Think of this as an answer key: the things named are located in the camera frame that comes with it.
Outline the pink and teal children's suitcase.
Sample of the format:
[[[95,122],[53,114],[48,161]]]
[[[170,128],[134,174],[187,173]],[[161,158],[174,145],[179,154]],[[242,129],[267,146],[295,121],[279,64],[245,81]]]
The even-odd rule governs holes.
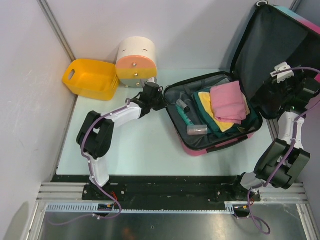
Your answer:
[[[320,90],[320,28],[291,10],[254,11],[230,70],[187,79],[164,92],[168,115],[192,156],[234,146],[263,119],[302,110]]]

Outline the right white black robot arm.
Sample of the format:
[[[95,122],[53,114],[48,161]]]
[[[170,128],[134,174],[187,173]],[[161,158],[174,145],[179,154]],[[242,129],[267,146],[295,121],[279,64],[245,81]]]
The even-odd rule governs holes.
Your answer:
[[[230,188],[231,196],[242,201],[249,191],[256,193],[269,185],[278,189],[289,189],[296,181],[311,158],[304,150],[301,135],[305,122],[307,104],[319,95],[320,83],[313,78],[305,78],[284,105],[278,117],[278,137],[258,160],[253,172],[241,175],[241,182]]]

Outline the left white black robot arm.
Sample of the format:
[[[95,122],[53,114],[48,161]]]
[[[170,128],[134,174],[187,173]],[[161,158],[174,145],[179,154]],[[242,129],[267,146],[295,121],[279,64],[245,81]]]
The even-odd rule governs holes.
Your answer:
[[[90,180],[95,184],[93,194],[100,200],[110,196],[111,188],[106,184],[110,180],[107,162],[103,157],[112,144],[114,130],[122,125],[143,118],[150,111],[159,111],[167,107],[163,87],[157,79],[151,77],[140,82],[142,91],[135,97],[125,100],[125,105],[109,113],[90,111],[77,135],[81,155],[87,159]]]

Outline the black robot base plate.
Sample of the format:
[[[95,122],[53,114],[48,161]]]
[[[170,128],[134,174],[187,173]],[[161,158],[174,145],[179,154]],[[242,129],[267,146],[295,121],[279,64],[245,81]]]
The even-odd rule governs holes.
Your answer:
[[[242,176],[156,176],[112,175],[102,190],[123,206],[137,197],[173,197],[207,201],[247,201],[248,190],[241,186]]]

